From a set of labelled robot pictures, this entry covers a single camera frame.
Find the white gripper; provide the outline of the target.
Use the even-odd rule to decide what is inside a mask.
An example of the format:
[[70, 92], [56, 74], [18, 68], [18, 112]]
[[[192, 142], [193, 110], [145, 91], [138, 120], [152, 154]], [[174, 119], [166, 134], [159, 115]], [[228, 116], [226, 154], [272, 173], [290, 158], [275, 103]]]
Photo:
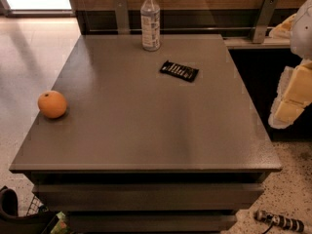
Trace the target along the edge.
[[271, 38], [290, 39], [291, 51], [304, 59], [296, 68], [286, 66], [268, 118], [269, 126], [285, 129], [312, 103], [312, 0], [275, 26]]

